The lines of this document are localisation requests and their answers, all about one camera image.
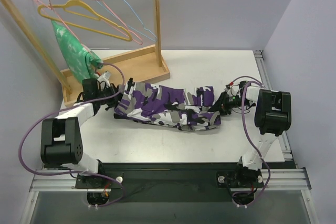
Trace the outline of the purple camouflage trousers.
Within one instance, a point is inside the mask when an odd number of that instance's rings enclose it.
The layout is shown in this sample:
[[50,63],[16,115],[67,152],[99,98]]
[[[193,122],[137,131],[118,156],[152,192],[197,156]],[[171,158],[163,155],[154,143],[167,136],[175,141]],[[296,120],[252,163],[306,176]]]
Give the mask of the purple camouflage trousers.
[[115,119],[172,127],[180,131],[206,131],[221,125],[212,86],[177,89],[133,79],[119,86],[121,96],[114,108]]

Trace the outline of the yellow plastic hanger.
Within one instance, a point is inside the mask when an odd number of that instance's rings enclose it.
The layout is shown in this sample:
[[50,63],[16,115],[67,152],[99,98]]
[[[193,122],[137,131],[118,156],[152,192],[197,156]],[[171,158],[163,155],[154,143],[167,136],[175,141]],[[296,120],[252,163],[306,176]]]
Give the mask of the yellow plastic hanger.
[[[95,21],[98,21],[98,22],[102,21],[102,22],[105,22],[106,24],[108,24],[109,26],[111,26],[113,28],[115,28],[115,27],[116,28],[121,28],[121,31],[128,33],[125,28],[122,28],[117,23],[99,15],[98,13],[96,13],[88,4],[86,4],[82,0],[69,0],[65,4],[61,4],[61,5],[53,5],[52,4],[52,6],[55,9],[55,11],[56,11],[56,9],[62,9],[66,13],[70,13],[70,14],[73,14],[73,15],[76,15],[76,16],[79,16],[79,17],[82,17],[82,18],[92,19],[92,20],[95,20]],[[71,8],[71,7],[81,7],[83,9],[85,9],[86,11],[88,11],[91,14],[91,16],[87,16],[87,15],[84,15],[84,14],[81,14],[81,13],[76,13],[76,12],[73,12],[71,10],[68,10],[68,8]],[[58,18],[54,18],[54,17],[48,16],[46,14],[43,14],[42,9],[44,9],[44,8],[46,8],[46,7],[43,7],[41,4],[37,7],[37,13],[41,17],[52,20],[52,21],[55,21],[55,22],[59,22]],[[75,24],[75,23],[72,23],[72,22],[65,21],[65,23],[68,26],[72,25],[72,26],[75,26],[77,28],[88,30],[88,31],[98,33],[98,34],[102,34],[102,35],[105,35],[105,36],[108,36],[108,37],[113,37],[113,38],[124,40],[124,41],[127,41],[127,42],[131,41],[131,35],[129,33],[128,33],[128,35],[125,35],[125,37],[121,37],[121,36],[117,36],[117,35],[114,35],[114,34],[106,33],[104,31],[96,30],[96,29],[93,29],[93,28],[90,28],[90,27],[81,26],[81,25],[78,25],[78,24]]]

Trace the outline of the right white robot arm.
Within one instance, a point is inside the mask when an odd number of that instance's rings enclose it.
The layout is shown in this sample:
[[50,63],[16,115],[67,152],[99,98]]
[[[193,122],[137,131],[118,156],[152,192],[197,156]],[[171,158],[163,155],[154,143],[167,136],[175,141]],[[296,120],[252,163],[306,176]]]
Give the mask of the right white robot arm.
[[241,163],[250,170],[259,170],[273,142],[291,126],[291,94],[268,90],[256,81],[240,82],[236,95],[229,95],[228,90],[229,87],[220,94],[209,111],[230,115],[233,108],[255,107],[254,125],[259,129],[259,136],[253,140],[247,132],[245,113],[242,113],[243,129],[251,149],[241,157]]

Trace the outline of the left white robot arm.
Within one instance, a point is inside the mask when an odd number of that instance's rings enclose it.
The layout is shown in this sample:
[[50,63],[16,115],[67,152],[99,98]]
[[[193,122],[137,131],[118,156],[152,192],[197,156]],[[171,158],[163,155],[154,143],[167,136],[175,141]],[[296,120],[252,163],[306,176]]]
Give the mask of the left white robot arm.
[[121,94],[118,87],[105,81],[85,79],[82,85],[83,91],[71,109],[42,121],[40,157],[47,166],[61,166],[88,176],[88,182],[100,188],[107,175],[102,162],[84,152],[80,127],[103,105],[114,108]]

